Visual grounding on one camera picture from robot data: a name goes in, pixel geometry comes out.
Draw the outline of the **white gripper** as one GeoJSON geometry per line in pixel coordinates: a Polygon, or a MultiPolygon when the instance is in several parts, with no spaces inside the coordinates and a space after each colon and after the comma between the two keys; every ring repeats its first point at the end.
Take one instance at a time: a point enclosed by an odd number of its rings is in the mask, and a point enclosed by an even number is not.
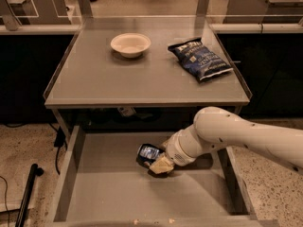
{"type": "Polygon", "coordinates": [[[186,166],[197,158],[197,139],[189,131],[180,130],[162,143],[165,153],[150,165],[155,174],[170,173],[174,164],[186,166]]]}

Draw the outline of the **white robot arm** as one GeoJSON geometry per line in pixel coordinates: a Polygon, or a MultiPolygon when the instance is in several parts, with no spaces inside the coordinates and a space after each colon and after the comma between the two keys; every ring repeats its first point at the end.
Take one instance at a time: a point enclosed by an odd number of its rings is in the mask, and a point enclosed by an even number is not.
{"type": "Polygon", "coordinates": [[[155,174],[187,166],[198,157],[230,146],[247,148],[297,173],[303,171],[303,130],[247,121],[217,107],[196,113],[193,124],[163,143],[165,148],[150,166],[155,174]]]}

